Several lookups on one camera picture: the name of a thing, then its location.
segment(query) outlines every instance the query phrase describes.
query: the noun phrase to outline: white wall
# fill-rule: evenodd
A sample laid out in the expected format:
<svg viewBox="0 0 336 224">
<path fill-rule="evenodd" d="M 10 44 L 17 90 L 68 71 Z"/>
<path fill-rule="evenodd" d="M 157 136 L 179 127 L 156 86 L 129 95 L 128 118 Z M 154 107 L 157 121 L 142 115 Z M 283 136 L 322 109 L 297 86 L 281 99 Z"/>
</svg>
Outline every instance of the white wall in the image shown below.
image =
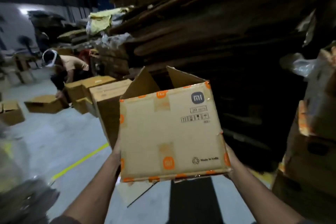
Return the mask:
<svg viewBox="0 0 336 224">
<path fill-rule="evenodd" d="M 70 11 L 75 18 L 75 20 L 80 20 L 81 15 L 78 7 L 69 7 Z M 86 16 L 90 14 L 88 8 L 81 7 L 82 17 L 84 18 L 84 9 Z M 35 42 L 34 28 L 31 22 L 29 21 L 27 15 L 23 14 L 21 11 L 24 10 L 47 10 L 50 12 L 57 13 L 63 16 L 68 22 L 74 22 L 73 18 L 69 18 L 68 12 L 65 6 L 53 6 L 53 5 L 33 5 L 33 4 L 17 4 L 17 3 L 1 3 L 0 2 L 0 16 L 3 17 L 4 21 L 0 21 L 0 37 L 4 44 L 6 45 L 7 50 L 15 50 L 22 48 L 23 46 L 17 42 L 19 35 L 26 35 L 30 37 L 34 44 Z"/>
</svg>

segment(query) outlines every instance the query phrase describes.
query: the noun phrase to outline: gray concrete floor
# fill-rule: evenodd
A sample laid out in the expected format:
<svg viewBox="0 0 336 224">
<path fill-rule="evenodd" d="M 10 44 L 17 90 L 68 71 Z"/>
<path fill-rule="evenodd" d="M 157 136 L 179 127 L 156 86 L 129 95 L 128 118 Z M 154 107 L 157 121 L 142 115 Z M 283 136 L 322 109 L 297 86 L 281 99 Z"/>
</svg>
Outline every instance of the gray concrete floor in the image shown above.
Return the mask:
<svg viewBox="0 0 336 224">
<path fill-rule="evenodd" d="M 57 114 L 29 113 L 23 103 L 24 100 L 38 95 L 56 93 L 56 88 L 48 79 L 49 72 L 46 69 L 34 70 L 33 74 L 37 79 L 36 82 L 28 85 L 17 84 L 5 90 L 3 98 L 16 99 L 20 102 L 26 120 L 11 128 L 18 136 L 22 136 L 27 144 L 31 170 L 44 175 L 49 180 L 53 175 L 98 149 L 107 141 L 99 120 L 90 113 L 81 115 L 73 108 Z M 60 215 L 66 209 L 94 177 L 110 153 L 110 148 L 100 151 L 55 181 L 53 187 L 61 194 L 49 210 L 49 218 Z M 215 176 L 211 179 L 223 222 L 225 224 L 254 222 L 252 214 L 233 183 L 224 176 Z M 169 222 L 170 186 L 169 181 L 154 185 L 129 208 L 122 201 L 119 192 L 115 190 L 105 223 L 164 224 Z"/>
</svg>

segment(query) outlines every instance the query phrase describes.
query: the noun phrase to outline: recycling symbol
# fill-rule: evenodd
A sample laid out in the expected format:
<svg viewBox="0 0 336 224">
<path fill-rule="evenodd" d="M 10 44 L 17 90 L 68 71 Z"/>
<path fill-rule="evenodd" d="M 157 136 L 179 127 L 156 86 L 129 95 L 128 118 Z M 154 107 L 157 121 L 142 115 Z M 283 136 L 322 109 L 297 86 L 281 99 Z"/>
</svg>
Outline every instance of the recycling symbol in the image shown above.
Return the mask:
<svg viewBox="0 0 336 224">
<path fill-rule="evenodd" d="M 197 158 L 197 157 L 194 157 L 193 159 L 192 159 L 192 163 L 193 164 L 198 164 L 200 162 L 200 160 Z"/>
</svg>

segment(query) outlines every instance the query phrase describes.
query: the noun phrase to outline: beige shirt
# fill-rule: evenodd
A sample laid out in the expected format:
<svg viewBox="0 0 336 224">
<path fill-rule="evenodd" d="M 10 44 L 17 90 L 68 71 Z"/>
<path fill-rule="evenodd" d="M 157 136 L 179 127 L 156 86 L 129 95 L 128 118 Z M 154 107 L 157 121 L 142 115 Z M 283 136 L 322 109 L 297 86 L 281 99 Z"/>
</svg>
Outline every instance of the beige shirt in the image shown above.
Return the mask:
<svg viewBox="0 0 336 224">
<path fill-rule="evenodd" d="M 66 71 L 70 71 L 73 69 L 81 69 L 84 71 L 89 71 L 89 65 L 75 56 L 60 55 L 60 57 Z"/>
</svg>

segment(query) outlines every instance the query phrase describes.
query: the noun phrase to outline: mi logo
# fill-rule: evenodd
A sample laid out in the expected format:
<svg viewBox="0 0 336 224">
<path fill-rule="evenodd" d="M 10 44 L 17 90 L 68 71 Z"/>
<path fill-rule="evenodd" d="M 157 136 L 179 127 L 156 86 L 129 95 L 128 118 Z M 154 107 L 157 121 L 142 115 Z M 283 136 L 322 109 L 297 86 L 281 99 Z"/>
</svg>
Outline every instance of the mi logo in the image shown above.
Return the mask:
<svg viewBox="0 0 336 224">
<path fill-rule="evenodd" d="M 194 104 L 200 104 L 204 102 L 204 95 L 202 92 L 194 92 L 191 94 L 191 100 Z"/>
</svg>

